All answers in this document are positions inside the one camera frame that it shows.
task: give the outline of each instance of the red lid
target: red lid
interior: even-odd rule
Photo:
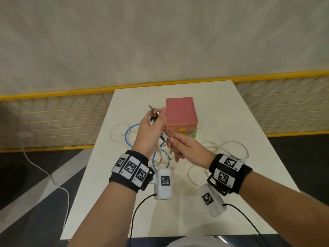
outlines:
[[[192,97],[166,99],[166,110],[168,125],[198,123]]]

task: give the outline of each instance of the forearm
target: forearm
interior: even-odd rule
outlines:
[[[260,174],[248,174],[239,195],[292,246],[329,246],[329,207]]]
[[[125,246],[135,200],[136,192],[110,182],[68,246]]]

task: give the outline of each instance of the pink box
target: pink box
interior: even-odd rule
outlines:
[[[198,128],[192,97],[166,99],[169,132],[191,132]]]

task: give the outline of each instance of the wrist strap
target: wrist strap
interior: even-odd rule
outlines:
[[[208,183],[225,196],[232,192],[239,194],[241,184],[252,168],[242,159],[220,153],[212,161],[209,171],[212,175],[207,179]]]
[[[140,189],[144,191],[154,175],[154,170],[148,167],[148,158],[131,150],[120,156],[111,172],[109,182],[119,183],[136,193]]]

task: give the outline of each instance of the black cable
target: black cable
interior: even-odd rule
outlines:
[[[227,205],[232,206],[233,208],[238,210],[243,216],[245,216],[245,218],[249,221],[249,223],[253,226],[253,228],[258,232],[259,236],[261,236],[261,238],[264,240],[266,246],[269,247],[269,244],[266,242],[265,238],[261,235],[261,233],[257,230],[257,228],[254,226],[254,224],[249,220],[249,218],[242,211],[240,211],[237,207],[235,207],[234,205],[232,205],[230,203],[224,203],[223,204],[223,206],[227,206]]]
[[[134,217],[135,217],[135,214],[136,214],[138,208],[141,206],[141,204],[142,204],[146,199],[149,199],[150,197],[154,197],[154,196],[156,196],[156,195],[157,195],[157,194],[155,193],[155,194],[152,194],[152,195],[146,197],[142,202],[140,202],[140,204],[139,204],[138,207],[136,208],[136,210],[135,210],[135,212],[134,212],[134,215],[133,215],[133,220],[131,221],[131,230],[130,230],[130,238],[129,238],[129,244],[128,244],[128,247],[130,247],[131,236],[132,236],[132,234],[133,234]]]

